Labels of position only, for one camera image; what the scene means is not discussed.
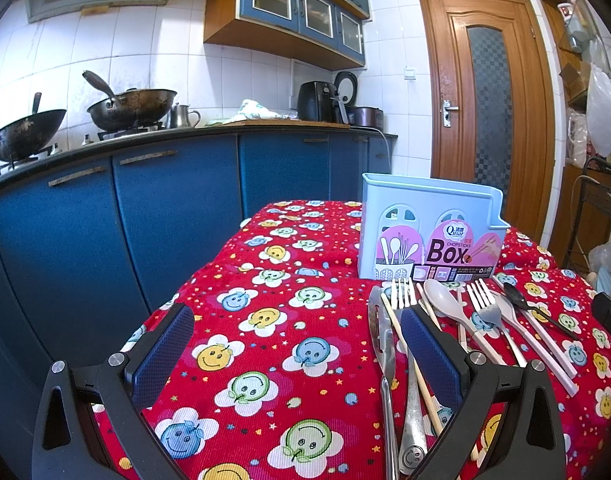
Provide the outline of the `right black wok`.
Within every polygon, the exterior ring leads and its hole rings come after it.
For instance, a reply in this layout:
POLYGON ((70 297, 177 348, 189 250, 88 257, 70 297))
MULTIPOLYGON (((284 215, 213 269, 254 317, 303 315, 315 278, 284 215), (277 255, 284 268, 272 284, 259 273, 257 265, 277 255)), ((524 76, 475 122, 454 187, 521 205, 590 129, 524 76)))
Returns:
POLYGON ((176 97, 176 92, 168 89, 130 89, 115 94, 107 82, 96 73, 85 70, 82 77, 93 88, 107 96, 86 109, 92 122, 106 132, 156 124, 170 112, 176 97))

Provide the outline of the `light blue utensil box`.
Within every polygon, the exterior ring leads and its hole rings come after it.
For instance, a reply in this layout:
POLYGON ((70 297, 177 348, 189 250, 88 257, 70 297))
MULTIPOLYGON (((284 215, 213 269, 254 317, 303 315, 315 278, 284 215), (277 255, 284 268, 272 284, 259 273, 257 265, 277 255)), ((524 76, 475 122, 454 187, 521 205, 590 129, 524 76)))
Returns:
POLYGON ((357 272, 390 282, 470 282, 488 278, 508 223, 493 186, 363 174, 357 272))

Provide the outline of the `black air fryer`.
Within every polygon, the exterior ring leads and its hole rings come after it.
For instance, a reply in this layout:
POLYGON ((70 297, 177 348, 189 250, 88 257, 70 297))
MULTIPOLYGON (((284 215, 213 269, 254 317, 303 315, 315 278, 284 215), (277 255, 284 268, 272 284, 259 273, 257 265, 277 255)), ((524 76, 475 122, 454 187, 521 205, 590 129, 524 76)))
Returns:
POLYGON ((337 122, 334 96, 336 88, 329 82, 304 82, 299 88, 297 99, 299 119, 306 122, 337 122))

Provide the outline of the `white plastic fork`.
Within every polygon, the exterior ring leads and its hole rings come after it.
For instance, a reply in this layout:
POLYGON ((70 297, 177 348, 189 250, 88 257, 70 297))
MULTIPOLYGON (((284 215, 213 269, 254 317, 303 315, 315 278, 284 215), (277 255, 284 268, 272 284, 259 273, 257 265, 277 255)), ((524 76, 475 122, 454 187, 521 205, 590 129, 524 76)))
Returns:
POLYGON ((497 292, 488 292, 488 296, 490 299, 494 300, 495 304, 499 307, 503 320, 511 325, 514 330, 517 330, 522 338, 527 341, 529 346, 537 352, 537 355, 553 372, 569 396, 575 396, 579 391, 579 387, 572 381, 557 360, 541 345, 540 341, 538 341, 525 326, 519 323, 514 308, 508 300, 497 292))

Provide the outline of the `black wok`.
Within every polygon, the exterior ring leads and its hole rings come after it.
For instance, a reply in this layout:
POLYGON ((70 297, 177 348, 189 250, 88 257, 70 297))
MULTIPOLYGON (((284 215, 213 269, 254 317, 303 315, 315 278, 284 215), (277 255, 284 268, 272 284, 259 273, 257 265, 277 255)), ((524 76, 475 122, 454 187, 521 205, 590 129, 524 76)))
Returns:
POLYGON ((86 109, 92 122, 106 132, 156 124, 170 112, 176 97, 176 92, 168 89, 130 89, 115 94, 107 82, 96 73, 85 70, 82 77, 93 88, 107 96, 86 109))
POLYGON ((41 92, 33 97, 32 113, 0 129, 0 160, 19 162, 38 154, 55 136, 67 113, 64 108, 40 112, 41 92))

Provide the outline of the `steel kettle pitcher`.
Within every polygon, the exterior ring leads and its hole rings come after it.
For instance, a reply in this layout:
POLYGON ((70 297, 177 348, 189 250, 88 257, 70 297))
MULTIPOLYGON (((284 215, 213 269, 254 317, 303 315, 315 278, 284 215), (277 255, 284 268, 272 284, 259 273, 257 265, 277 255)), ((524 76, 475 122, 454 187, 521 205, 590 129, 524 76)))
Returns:
POLYGON ((169 117, 168 127, 176 128, 195 128, 200 122, 200 113, 198 110, 190 110, 187 105, 176 103, 172 106, 169 117))

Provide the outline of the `blue wall cabinet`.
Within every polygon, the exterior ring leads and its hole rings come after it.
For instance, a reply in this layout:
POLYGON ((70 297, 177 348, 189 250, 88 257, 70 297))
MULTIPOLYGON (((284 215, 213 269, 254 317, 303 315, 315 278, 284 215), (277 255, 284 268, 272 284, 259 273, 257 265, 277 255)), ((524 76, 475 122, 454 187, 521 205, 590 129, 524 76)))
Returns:
POLYGON ((368 18, 368 0, 207 0, 204 41, 345 70, 365 65, 368 18))

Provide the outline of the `steel fork patterned handle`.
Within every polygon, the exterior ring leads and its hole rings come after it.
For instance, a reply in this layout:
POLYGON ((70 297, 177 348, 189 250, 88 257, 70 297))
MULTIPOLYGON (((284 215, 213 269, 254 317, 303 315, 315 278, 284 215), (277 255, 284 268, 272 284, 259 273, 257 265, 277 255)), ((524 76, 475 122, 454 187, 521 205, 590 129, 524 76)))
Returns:
POLYGON ((426 456, 427 442, 415 372, 416 362, 405 342, 401 327, 397 325, 394 329, 398 334, 397 348, 405 354, 407 359, 406 406, 399 450, 399 466, 402 474, 412 474, 426 456))

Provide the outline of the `beige plastic spoon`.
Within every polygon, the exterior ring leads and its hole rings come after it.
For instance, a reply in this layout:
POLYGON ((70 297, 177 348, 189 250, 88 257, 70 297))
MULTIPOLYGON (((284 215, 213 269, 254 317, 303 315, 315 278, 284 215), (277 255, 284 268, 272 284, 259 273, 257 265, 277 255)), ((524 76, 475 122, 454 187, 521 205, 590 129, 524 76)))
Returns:
POLYGON ((488 340, 485 339, 481 330, 476 330, 475 325, 470 322, 467 318, 462 304, 455 299, 450 290, 447 289, 442 283, 429 278, 424 283, 424 291, 434 307, 436 307, 442 314, 450 318, 451 320, 458 322, 459 325, 463 326, 467 333, 470 334, 471 338, 476 341, 481 351, 488 356, 488 358, 495 364, 505 365, 505 361, 502 356, 497 353, 488 340))

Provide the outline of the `steel butter knife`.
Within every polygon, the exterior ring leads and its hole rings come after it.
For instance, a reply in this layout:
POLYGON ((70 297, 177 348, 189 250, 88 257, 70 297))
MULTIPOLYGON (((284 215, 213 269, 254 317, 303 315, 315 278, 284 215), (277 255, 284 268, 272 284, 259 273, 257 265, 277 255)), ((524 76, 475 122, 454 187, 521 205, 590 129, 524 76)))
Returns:
POLYGON ((381 299, 383 289, 374 286, 368 297, 368 327, 375 358, 381 369, 380 395, 383 405, 383 431, 385 431, 386 478, 399 478, 398 442, 395 435, 391 384, 395 371, 395 350, 392 324, 388 316, 385 301, 381 299))

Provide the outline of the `black spoon white handle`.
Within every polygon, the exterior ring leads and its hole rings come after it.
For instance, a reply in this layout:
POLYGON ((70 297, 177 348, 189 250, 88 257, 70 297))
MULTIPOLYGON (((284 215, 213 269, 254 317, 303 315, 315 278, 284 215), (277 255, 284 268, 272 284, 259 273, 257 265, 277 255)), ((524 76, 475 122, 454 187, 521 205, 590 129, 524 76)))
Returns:
POLYGON ((573 336, 573 333, 568 330, 566 327, 559 325, 556 320, 554 320, 549 314, 545 313, 542 309, 538 307, 530 307, 527 303, 527 300, 523 298, 521 292, 512 285, 511 283, 503 284, 504 292, 506 297, 511 301, 511 304, 519 309, 523 315, 528 319, 528 322, 533 326, 535 331, 540 335, 540 337, 545 341, 547 348, 553 352, 556 360, 559 362, 560 366, 565 370, 567 375, 570 378, 575 378, 577 376, 577 370, 573 366, 571 359, 567 357, 567 354, 561 350, 560 346, 556 344, 555 339, 545 330, 544 325, 538 321, 535 317, 538 315, 541 318, 545 318, 547 322, 550 322, 552 326, 557 328, 560 332, 573 336))

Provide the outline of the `wooden door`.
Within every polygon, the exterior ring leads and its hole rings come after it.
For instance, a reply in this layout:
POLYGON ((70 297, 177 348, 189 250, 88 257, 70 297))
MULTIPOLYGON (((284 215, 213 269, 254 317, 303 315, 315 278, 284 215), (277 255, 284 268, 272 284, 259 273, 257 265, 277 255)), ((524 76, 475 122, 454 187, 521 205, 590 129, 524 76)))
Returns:
POLYGON ((529 0, 420 0, 432 93, 432 177, 503 193, 533 240, 555 166, 551 73, 529 0))

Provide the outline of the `blue lower kitchen cabinets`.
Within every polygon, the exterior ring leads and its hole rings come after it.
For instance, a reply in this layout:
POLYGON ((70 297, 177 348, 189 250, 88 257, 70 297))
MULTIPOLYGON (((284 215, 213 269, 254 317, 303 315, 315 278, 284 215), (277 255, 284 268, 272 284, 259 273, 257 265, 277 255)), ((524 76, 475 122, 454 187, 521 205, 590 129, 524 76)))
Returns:
POLYGON ((0 478, 31 471, 48 368, 95 364, 274 200, 356 200, 393 136, 225 127, 123 136, 0 177, 0 478))

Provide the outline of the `wooden chopstick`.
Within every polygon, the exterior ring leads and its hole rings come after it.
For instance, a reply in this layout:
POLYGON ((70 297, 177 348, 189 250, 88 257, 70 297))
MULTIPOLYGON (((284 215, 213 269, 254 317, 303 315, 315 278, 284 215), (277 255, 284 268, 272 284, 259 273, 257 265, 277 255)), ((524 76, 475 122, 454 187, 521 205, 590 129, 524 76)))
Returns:
POLYGON ((381 294, 381 301, 383 301, 383 306, 385 307, 385 310, 387 311, 388 316, 391 319, 391 323, 394 327, 394 330, 399 336, 399 340, 401 341, 403 350, 406 352, 406 355, 412 359, 411 367, 413 369, 414 376, 416 377, 417 389, 420 391, 420 395, 424 399, 427 415, 431 421, 432 427, 435 428, 435 435, 439 437, 444 428, 444 425, 438 416, 438 412, 435 410, 435 403, 433 403, 432 401, 432 397, 425 382, 425 378, 423 374, 421 374, 420 368, 414 360, 414 356, 412 356, 411 351, 409 351, 409 347, 407 346, 407 343, 405 342, 402 334, 402 328, 399 319, 397 318, 397 315, 395 315, 395 311, 393 310, 393 307, 391 307, 391 303, 387 299, 385 294, 381 294))
POLYGON ((421 302, 429 314, 433 324, 441 328, 437 313, 447 316, 457 323, 457 340, 461 347, 468 351, 466 338, 466 316, 462 304, 452 295, 447 287, 435 280, 428 280, 424 284, 417 283, 421 302))

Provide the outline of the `steel fork white handle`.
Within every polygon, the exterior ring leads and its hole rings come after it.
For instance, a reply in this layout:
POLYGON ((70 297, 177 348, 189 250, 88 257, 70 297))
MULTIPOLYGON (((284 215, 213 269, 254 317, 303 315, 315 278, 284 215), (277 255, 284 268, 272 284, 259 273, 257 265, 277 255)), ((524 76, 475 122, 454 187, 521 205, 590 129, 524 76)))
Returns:
POLYGON ((479 312, 479 318, 483 322, 494 325, 497 330, 505 337, 509 348, 511 348, 511 352, 515 357, 517 365, 520 367, 526 367, 528 362, 521 353, 517 344, 511 335, 508 333, 507 328, 505 327, 502 320, 502 312, 494 298, 492 297, 492 292, 485 287, 485 283, 482 280, 471 282, 467 286, 467 290, 473 295, 473 304, 475 305, 475 309, 479 312))

